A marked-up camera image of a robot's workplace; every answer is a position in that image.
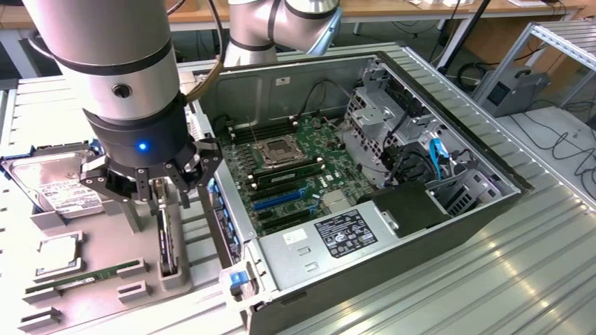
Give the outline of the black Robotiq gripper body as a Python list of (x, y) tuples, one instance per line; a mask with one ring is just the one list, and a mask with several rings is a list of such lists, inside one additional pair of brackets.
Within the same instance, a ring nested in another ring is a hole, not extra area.
[(148, 168), (174, 159), (185, 164), (193, 156), (193, 141), (186, 129), (185, 95), (153, 115), (132, 121), (102, 119), (84, 111), (105, 155), (126, 168)]

